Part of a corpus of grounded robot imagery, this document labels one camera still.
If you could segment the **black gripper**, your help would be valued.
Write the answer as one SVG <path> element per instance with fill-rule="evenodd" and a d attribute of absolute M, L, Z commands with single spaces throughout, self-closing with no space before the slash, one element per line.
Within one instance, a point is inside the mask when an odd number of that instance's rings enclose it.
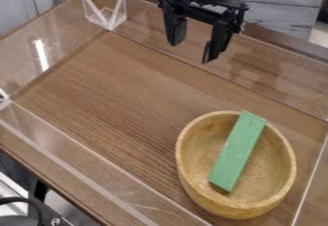
<path fill-rule="evenodd" d="M 159 0 L 163 10 L 166 40 L 176 46 L 186 37 L 187 17 L 214 24 L 211 39 L 206 42 L 202 63 L 218 58 L 232 33 L 242 31 L 249 5 L 242 0 Z"/>

